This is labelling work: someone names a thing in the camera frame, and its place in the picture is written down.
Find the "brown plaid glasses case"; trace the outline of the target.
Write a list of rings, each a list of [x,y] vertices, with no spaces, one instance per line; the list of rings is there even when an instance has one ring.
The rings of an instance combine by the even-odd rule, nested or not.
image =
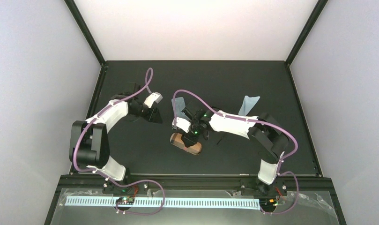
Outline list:
[[[200,142],[195,143],[180,133],[173,133],[170,137],[170,143],[193,155],[200,154],[202,150]]]

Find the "blue-grey glasses case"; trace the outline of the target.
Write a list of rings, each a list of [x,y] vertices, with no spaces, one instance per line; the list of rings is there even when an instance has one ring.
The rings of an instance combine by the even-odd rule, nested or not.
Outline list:
[[[185,100],[183,97],[172,98],[171,103],[178,118],[189,120],[189,118],[182,112],[186,107]]]

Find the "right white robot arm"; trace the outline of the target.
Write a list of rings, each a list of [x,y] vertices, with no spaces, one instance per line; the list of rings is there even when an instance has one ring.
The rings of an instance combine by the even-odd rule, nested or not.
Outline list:
[[[226,113],[222,110],[197,110],[191,112],[188,108],[182,111],[186,118],[177,117],[172,126],[180,129],[182,134],[173,135],[178,147],[192,154],[198,154],[201,149],[199,137],[206,137],[209,132],[225,132],[238,135],[253,142],[255,151],[260,158],[258,172],[258,192],[270,196],[276,191],[274,180],[278,176],[279,166],[289,145],[289,136],[275,125],[275,120],[268,114],[262,116],[240,116]]]

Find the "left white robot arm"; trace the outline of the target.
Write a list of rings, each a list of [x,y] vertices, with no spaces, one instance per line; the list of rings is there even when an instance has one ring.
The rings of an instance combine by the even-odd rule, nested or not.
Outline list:
[[[130,91],[112,96],[94,116],[72,124],[69,160],[76,171],[99,173],[110,180],[123,181],[127,169],[110,154],[109,131],[126,116],[143,118],[152,123],[163,122],[159,110],[154,106],[162,100],[162,94],[150,92],[141,102],[138,94],[149,88],[136,83],[129,86]]]

